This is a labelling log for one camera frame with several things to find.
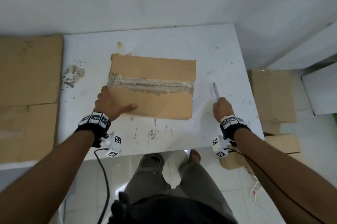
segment tabletop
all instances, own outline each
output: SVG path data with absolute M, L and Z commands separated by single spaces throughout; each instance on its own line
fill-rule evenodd
M 97 94 L 107 84 L 112 53 L 196 60 L 192 118 L 183 121 L 121 115 L 108 131 L 123 136 L 121 155 L 212 146 L 212 140 L 221 134 L 213 117 L 213 82 L 220 96 L 232 104 L 236 116 L 263 138 L 235 28 L 225 24 L 65 35 L 58 143 L 91 113 Z M 94 150 L 91 148 L 85 160 L 95 159 Z

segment clear packing tape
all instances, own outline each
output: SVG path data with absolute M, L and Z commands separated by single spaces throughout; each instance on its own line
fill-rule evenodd
M 121 86 L 135 92 L 158 96 L 170 93 L 189 93 L 193 95 L 194 92 L 193 81 L 170 82 L 146 78 L 126 78 L 113 73 L 109 74 L 107 86 Z

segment green object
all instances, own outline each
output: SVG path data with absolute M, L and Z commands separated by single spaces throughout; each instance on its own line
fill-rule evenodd
M 335 114 L 332 114 L 334 116 L 334 119 L 335 119 L 335 122 L 336 122 L 336 125 L 337 125 L 337 113 Z

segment pants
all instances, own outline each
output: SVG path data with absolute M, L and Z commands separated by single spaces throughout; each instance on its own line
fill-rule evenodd
M 152 157 L 160 159 L 158 163 Z M 221 191 L 200 163 L 186 163 L 179 167 L 180 184 L 171 189 L 163 175 L 164 159 L 160 154 L 146 154 L 141 159 L 132 179 L 125 188 L 130 204 L 157 194 L 187 197 L 211 206 L 217 212 L 236 222 Z

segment person's left arm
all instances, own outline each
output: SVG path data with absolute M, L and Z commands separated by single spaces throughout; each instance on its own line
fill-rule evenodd
M 120 107 L 104 86 L 95 112 L 115 120 L 137 104 Z M 94 142 L 90 130 L 77 131 L 0 194 L 0 223 L 48 223 L 66 196 Z

